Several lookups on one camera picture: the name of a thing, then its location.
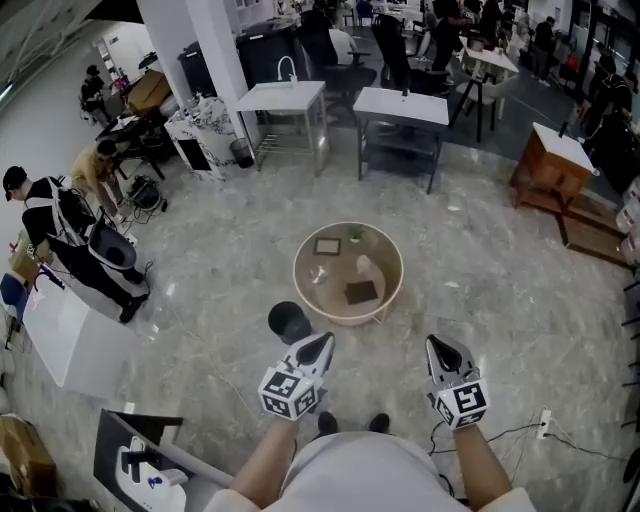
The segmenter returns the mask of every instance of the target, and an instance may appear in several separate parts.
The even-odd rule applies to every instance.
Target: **wooden round table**
[[[354,233],[359,240],[352,240]],[[358,222],[339,222],[315,231],[302,243],[293,264],[293,280],[302,300],[332,322],[347,326],[372,318],[382,322],[403,275],[402,255],[393,240]],[[348,285],[353,288],[358,283],[365,283],[370,296],[349,300]]]

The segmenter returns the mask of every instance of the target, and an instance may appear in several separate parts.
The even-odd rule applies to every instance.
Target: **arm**
[[[511,491],[504,468],[476,425],[453,431],[464,489],[473,510]]]
[[[295,450],[298,424],[276,419],[264,439],[231,482],[231,489],[264,509],[279,495]]]

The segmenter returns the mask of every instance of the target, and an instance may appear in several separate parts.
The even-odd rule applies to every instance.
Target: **black pants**
[[[64,245],[65,247],[56,247],[55,253],[73,277],[83,285],[98,290],[122,308],[131,302],[131,294],[109,277],[102,264],[91,255],[86,245],[81,247]],[[137,274],[134,269],[120,272],[125,278],[130,274]]]

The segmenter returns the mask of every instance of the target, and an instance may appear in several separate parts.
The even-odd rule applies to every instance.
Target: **cardboard box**
[[[34,427],[11,416],[0,417],[0,448],[23,496],[56,497],[56,465]]]
[[[152,108],[159,107],[171,94],[167,78],[157,71],[148,71],[129,93],[129,109],[143,116]]]

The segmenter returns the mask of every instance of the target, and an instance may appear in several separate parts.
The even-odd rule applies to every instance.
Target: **person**
[[[229,489],[218,491],[205,512],[464,512],[445,492],[429,455],[388,435],[390,420],[377,415],[368,432],[340,433],[328,412],[318,436],[296,450],[295,422],[276,419]],[[480,429],[453,431],[462,480],[472,510],[533,512],[524,489],[509,478]]]
[[[91,144],[85,147],[71,168],[71,186],[82,197],[94,193],[110,217],[120,220],[118,209],[124,204],[124,196],[120,190],[118,178],[114,173],[115,157],[124,150],[124,146],[118,148],[111,140],[103,140],[99,144]],[[103,183],[106,183],[113,194],[114,202],[109,197]]]
[[[487,0],[482,8],[482,18],[478,25],[478,30],[482,37],[486,37],[489,41],[496,40],[496,29],[498,22],[502,18],[502,12],[497,0]]]
[[[547,73],[549,71],[548,61],[553,46],[553,26],[555,23],[556,21],[551,16],[547,16],[545,21],[538,23],[536,37],[531,45],[531,52],[533,53],[533,74],[531,77],[536,78],[545,87],[551,86],[547,82]]]
[[[358,45],[356,45],[356,42],[344,30],[337,28],[329,29],[329,36],[331,37],[333,49],[336,51],[336,55],[338,56],[338,64],[350,66],[353,62],[353,56],[349,55],[349,52],[358,51]]]
[[[456,0],[438,0],[436,16],[442,19],[434,30],[436,40],[436,58],[431,66],[432,71],[444,71],[454,50],[461,50],[462,43],[458,34],[462,27],[470,27],[473,21],[460,17],[460,7]]]
[[[24,203],[22,223],[35,247],[35,256],[51,264],[52,253],[55,253],[73,277],[120,306],[120,321],[129,322],[148,295],[133,297],[123,290],[89,252],[87,244],[77,233],[83,232],[95,219],[84,213],[80,203],[82,200],[54,178],[32,182],[25,170],[17,166],[9,167],[2,185],[7,201],[13,199]],[[123,271],[122,275],[134,284],[144,280],[144,275],[135,269]]]
[[[602,82],[601,90],[591,108],[583,147],[588,154],[603,139],[610,127],[620,121],[631,120],[632,94],[638,93],[638,78],[629,69],[624,76],[611,74]]]
[[[112,119],[104,107],[102,90],[105,87],[104,81],[100,78],[98,68],[91,65],[87,68],[87,76],[80,88],[80,97],[84,110],[89,113],[103,128],[109,126]]]

